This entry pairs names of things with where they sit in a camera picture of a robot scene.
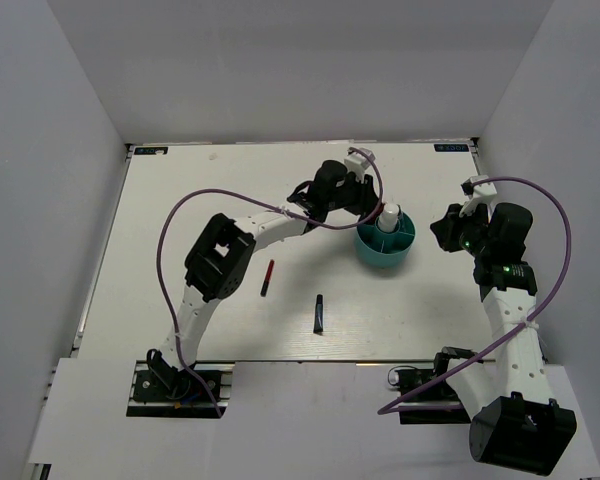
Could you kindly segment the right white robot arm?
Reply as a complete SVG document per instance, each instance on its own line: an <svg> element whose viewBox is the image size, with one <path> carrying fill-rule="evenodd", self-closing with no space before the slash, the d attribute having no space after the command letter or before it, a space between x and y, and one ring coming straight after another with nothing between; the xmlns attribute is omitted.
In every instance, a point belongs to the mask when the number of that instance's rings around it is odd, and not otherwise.
<svg viewBox="0 0 600 480"><path fill-rule="evenodd" d="M577 430L573 411L559 406L547 379L537 325L537 285L524 261L525 240L533 216L526 208L480 204L465 214L459 204L448 207L431 230L446 252L464 250L474 259L492 337L507 340L493 351L496 370L481 362L463 369L448 363L431 374L441 397L458 396L471 420L469 447L480 463L550 475Z"/></svg>

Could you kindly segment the black mascara tube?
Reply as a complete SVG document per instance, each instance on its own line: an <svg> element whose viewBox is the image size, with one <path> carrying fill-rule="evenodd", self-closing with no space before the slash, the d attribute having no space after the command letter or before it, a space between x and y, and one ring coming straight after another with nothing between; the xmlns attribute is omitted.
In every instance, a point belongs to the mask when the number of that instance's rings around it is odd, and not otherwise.
<svg viewBox="0 0 600 480"><path fill-rule="evenodd" d="M321 335L324 331L324 297L322 294L316 296L314 309L313 333Z"/></svg>

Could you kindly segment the white cap toner bottle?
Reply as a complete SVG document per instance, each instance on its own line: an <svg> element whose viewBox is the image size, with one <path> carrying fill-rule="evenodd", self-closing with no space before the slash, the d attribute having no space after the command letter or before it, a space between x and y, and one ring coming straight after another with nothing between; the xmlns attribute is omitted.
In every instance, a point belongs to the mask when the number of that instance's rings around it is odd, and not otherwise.
<svg viewBox="0 0 600 480"><path fill-rule="evenodd" d="M391 234L398 227L400 219L400 206L395 203L385 203L377 218L376 226L380 231Z"/></svg>

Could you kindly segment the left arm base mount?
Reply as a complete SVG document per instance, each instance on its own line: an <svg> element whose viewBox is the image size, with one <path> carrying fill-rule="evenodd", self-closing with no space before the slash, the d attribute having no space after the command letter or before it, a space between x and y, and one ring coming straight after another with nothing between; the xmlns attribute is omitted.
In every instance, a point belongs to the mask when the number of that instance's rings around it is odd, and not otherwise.
<svg viewBox="0 0 600 480"><path fill-rule="evenodd" d="M126 416L131 418L212 419L224 414L231 395L232 363L191 365L187 370L169 367L151 349L137 361L132 376Z"/></svg>

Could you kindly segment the teal round organizer cup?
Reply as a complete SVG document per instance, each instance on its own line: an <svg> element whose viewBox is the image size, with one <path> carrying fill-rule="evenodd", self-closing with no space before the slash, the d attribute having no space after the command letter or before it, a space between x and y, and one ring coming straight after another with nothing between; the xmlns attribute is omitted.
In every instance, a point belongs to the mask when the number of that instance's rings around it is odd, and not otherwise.
<svg viewBox="0 0 600 480"><path fill-rule="evenodd" d="M398 227L391 234L380 231L376 221L373 225L359 225L356 228L354 246L357 257L369 267L381 269L399 267L414 244L415 226L402 209Z"/></svg>

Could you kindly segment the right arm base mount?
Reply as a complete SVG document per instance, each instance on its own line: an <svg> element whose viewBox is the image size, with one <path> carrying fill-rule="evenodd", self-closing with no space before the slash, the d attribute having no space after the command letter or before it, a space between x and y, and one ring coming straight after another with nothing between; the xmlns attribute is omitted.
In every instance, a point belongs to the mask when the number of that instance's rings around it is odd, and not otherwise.
<svg viewBox="0 0 600 480"><path fill-rule="evenodd" d="M387 374L390 389L401 395L416 389L445 373L452 360L464 361L474 355L474 352L456 347L443 347L428 368L412 365L398 365L392 367ZM416 395L410 400L415 403L416 410L401 412L399 421L401 425L453 425L469 424L470 418L466 411L459 407L459 397L445 382L441 382Z"/></svg>

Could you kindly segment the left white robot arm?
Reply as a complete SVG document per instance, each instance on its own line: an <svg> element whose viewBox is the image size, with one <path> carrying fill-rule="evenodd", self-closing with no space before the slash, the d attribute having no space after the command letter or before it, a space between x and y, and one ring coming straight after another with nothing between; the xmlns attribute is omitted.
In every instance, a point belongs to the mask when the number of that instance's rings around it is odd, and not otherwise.
<svg viewBox="0 0 600 480"><path fill-rule="evenodd" d="M222 213L211 217L185 258L183 298L176 306L162 269L166 234L187 201L211 194L242 200L262 210L239 219ZM215 310L237 291L255 253L317 228L340 231L368 223L379 215L383 194L373 153L351 147L344 160L324 161L313 179L298 185L278 206L217 188L198 190L179 200L165 220L156 253L158 283L172 321L168 337L157 349L165 365L157 376L160 391L171 399L189 392L192 377L186 369L197 360Z"/></svg>

